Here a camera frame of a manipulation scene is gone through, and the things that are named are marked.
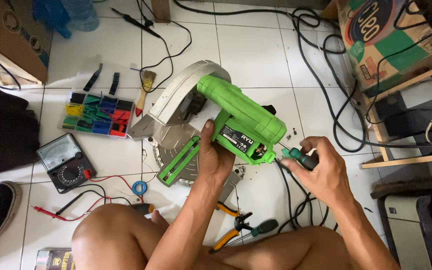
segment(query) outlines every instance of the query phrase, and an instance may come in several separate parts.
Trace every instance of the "green screwdriver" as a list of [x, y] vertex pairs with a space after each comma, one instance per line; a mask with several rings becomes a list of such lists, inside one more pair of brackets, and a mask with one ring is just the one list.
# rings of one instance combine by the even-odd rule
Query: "green screwdriver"
[[276, 229], [278, 226], [279, 226], [279, 223], [276, 219], [266, 220], [263, 223], [259, 224], [256, 228], [252, 228], [251, 233], [248, 233], [247, 235], [245, 235], [241, 238], [238, 238], [232, 242], [227, 243], [225, 245], [225, 247], [231, 246], [232, 244], [239, 242], [239, 241], [241, 241], [247, 237], [250, 237], [250, 236], [256, 237], [256, 236], [261, 235], [261, 234], [267, 234], [268, 232]]
[[281, 152], [283, 152], [283, 156], [287, 159], [295, 159], [297, 160], [299, 163], [301, 163], [301, 165], [303, 165], [304, 168], [312, 171], [319, 163], [318, 160], [316, 160], [315, 158], [303, 154], [299, 149], [297, 148], [289, 148], [287, 147], [285, 144], [283, 144], [282, 142], [279, 142], [280, 145], [282, 145], [284, 148], [281, 150]]

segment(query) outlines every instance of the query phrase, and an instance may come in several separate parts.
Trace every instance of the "man's right hand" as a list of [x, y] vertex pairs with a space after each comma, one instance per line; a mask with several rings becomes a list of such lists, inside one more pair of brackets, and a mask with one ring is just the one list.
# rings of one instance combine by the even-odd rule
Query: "man's right hand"
[[332, 209], [344, 208], [354, 202], [351, 193], [346, 164], [326, 137], [308, 137], [300, 142], [301, 152], [306, 154], [316, 149], [319, 164], [309, 171], [297, 161], [285, 158], [281, 164], [289, 168], [309, 188], [315, 197]]

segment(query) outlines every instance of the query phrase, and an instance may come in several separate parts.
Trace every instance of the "hand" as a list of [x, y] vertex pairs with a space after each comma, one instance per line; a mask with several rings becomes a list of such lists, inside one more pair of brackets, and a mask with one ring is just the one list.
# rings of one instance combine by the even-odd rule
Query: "hand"
[[312, 171], [304, 169], [291, 158], [285, 158], [281, 163], [330, 208], [345, 207], [347, 203], [353, 203], [354, 196], [346, 174], [346, 164], [328, 138], [308, 137], [300, 145], [303, 147], [301, 153], [304, 154], [314, 148], [317, 150], [319, 164]]
[[219, 143], [211, 142], [214, 131], [214, 122], [207, 120], [199, 143], [199, 176], [224, 181], [233, 169], [235, 155]]

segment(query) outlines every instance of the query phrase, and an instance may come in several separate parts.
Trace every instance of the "blue electrical tape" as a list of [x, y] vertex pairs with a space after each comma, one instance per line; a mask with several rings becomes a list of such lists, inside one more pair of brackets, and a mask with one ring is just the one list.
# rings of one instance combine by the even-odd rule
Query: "blue electrical tape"
[[[136, 189], [136, 187], [138, 187], [138, 185], [141, 185], [141, 191], [138, 191]], [[132, 192], [134, 194], [140, 196], [140, 195], [142, 195], [143, 193], [146, 192], [147, 188], [148, 188], [148, 185], [146, 184], [146, 182], [144, 182], [144, 181], [137, 181], [134, 184], [132, 184], [131, 190], [132, 190]]]

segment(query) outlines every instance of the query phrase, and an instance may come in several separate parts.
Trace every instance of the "cardboard box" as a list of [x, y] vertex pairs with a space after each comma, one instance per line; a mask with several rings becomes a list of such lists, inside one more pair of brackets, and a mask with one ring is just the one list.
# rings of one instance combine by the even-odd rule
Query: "cardboard box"
[[[369, 97], [382, 93], [432, 69], [432, 36], [405, 52], [381, 62], [379, 90], [376, 89], [378, 62], [432, 34], [429, 24], [405, 30], [394, 28], [405, 0], [339, 0], [338, 17], [344, 44], [354, 75]], [[410, 5], [417, 11], [416, 3]], [[403, 11], [397, 25], [424, 22], [423, 15]]]
[[[0, 55], [15, 64], [2, 62], [16, 76], [25, 78], [28, 73], [33, 77], [29, 80], [46, 82], [52, 32], [33, 20], [32, 4], [28, 0], [0, 0]], [[25, 72], [17, 71], [18, 67]]]

